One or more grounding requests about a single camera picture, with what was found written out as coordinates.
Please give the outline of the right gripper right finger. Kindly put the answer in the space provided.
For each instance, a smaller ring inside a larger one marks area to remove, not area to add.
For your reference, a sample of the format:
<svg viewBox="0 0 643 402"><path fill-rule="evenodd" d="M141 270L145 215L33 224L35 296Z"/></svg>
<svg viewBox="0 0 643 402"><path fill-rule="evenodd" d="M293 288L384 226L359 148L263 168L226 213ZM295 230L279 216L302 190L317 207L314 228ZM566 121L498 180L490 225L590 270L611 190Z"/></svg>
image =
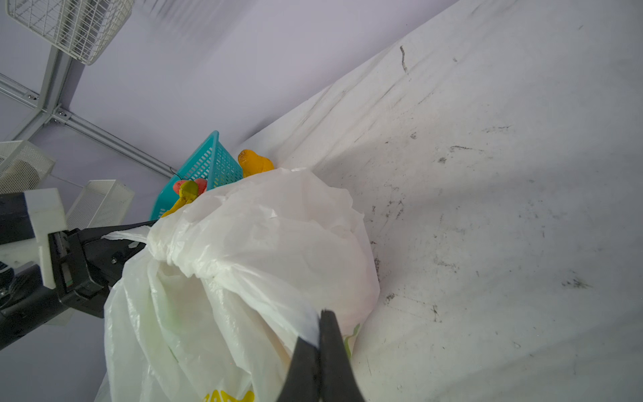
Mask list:
<svg viewBox="0 0 643 402"><path fill-rule="evenodd" d="M321 312L319 330L321 401L365 402L355 380L334 312Z"/></svg>

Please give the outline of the beige cloth in shelf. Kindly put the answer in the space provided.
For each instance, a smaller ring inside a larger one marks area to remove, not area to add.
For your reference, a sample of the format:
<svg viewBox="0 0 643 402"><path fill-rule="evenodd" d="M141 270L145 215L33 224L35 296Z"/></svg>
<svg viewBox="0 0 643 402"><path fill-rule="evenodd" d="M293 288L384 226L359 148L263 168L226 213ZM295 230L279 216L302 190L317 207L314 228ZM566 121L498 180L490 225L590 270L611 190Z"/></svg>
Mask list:
<svg viewBox="0 0 643 402"><path fill-rule="evenodd" d="M14 161L1 174L1 194L16 194L36 189L40 180L38 170L31 164L23 160Z"/></svg>

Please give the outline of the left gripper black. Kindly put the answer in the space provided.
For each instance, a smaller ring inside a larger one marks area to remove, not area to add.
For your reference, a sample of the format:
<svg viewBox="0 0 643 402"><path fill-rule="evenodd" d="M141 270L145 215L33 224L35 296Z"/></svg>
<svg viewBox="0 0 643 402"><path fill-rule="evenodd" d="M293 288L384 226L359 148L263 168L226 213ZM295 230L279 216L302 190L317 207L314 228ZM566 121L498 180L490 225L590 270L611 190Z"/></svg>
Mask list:
<svg viewBox="0 0 643 402"><path fill-rule="evenodd" d="M19 273L1 264L1 349L58 317L71 308L97 318L104 317L110 289L122 278L124 266L145 247L140 240L114 239L117 231L146 229L137 224L72 229L49 235L55 290L43 284L40 268L26 265Z"/></svg>

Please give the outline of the teal plastic basket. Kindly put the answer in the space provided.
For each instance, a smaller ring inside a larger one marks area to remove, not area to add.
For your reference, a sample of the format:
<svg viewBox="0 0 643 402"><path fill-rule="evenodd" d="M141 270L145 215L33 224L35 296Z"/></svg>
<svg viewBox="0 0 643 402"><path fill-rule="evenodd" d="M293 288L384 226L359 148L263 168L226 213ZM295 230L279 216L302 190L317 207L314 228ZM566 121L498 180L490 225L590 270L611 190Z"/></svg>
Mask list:
<svg viewBox="0 0 643 402"><path fill-rule="evenodd" d="M242 167L230 155L219 141L219 132L212 132L184 165L176 171L157 197L152 208L150 220L159 219L174 206L179 195L174 190L175 184L182 180L204 179L207 190L243 179Z"/></svg>

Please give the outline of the upper white mesh shelf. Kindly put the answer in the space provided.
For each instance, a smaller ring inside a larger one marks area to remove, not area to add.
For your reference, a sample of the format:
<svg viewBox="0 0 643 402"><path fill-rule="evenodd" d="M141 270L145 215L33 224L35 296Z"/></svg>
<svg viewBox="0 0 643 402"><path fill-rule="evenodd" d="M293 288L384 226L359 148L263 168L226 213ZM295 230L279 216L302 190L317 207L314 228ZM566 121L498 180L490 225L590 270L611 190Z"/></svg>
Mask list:
<svg viewBox="0 0 643 402"><path fill-rule="evenodd" d="M54 165L55 159L29 141L1 142L1 194L37 189Z"/></svg>

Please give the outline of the orange fake pear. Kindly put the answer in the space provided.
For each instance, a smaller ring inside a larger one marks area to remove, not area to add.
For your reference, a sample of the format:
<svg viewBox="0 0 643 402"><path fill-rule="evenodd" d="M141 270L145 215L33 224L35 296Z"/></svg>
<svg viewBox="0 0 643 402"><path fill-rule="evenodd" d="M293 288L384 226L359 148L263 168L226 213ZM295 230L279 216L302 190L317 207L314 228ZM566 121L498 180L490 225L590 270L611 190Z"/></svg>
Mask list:
<svg viewBox="0 0 643 402"><path fill-rule="evenodd" d="M238 156L238 163L243 170L245 178L262 174L275 169L273 162L267 157L262 157L249 149L243 150Z"/></svg>

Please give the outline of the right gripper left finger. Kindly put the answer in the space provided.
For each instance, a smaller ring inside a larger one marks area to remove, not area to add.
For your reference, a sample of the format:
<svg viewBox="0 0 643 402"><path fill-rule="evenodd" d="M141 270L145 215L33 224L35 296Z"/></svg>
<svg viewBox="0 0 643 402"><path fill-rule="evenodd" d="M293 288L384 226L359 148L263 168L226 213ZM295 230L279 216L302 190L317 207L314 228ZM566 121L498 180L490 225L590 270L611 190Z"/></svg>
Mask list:
<svg viewBox="0 0 643 402"><path fill-rule="evenodd" d="M298 338L285 383L276 402L318 402L320 400L320 358L318 349Z"/></svg>

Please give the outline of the aluminium frame rail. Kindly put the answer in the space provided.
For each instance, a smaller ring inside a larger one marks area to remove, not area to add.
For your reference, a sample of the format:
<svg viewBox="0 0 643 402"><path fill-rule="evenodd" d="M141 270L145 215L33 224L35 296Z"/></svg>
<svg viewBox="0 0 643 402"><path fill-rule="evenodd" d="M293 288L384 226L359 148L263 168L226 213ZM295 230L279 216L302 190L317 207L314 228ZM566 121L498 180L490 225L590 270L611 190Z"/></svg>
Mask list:
<svg viewBox="0 0 643 402"><path fill-rule="evenodd" d="M50 123L60 124L163 177L172 177L175 169L170 165L64 107L65 94L70 91L71 71L79 66L79 62L53 47L39 92L34 92L16 80L1 75L1 94L30 108L30 114L12 131L9 139L28 141Z"/></svg>

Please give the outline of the yellow banana bunch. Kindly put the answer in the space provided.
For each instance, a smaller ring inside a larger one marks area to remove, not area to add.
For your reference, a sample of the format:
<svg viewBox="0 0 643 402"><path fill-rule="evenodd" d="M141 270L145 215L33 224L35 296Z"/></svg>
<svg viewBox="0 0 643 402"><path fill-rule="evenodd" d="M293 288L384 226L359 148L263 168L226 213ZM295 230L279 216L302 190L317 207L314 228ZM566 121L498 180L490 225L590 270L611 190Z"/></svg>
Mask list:
<svg viewBox="0 0 643 402"><path fill-rule="evenodd" d="M171 209L169 209L162 215L162 218L177 212L187 204L192 204L192 202L194 202L197 197L199 197L199 191L196 182L192 180L185 180L184 184L181 186L178 200Z"/></svg>

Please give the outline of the white plastic bag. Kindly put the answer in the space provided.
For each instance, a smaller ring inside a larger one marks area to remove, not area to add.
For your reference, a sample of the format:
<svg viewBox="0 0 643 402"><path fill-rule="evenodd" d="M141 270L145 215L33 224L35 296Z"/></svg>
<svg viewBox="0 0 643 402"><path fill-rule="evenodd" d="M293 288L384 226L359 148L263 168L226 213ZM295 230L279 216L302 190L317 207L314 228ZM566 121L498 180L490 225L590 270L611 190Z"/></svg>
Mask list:
<svg viewBox="0 0 643 402"><path fill-rule="evenodd" d="M209 190L106 241L141 250L105 303L100 401L273 401L321 312L350 356L380 292L350 193L307 169Z"/></svg>

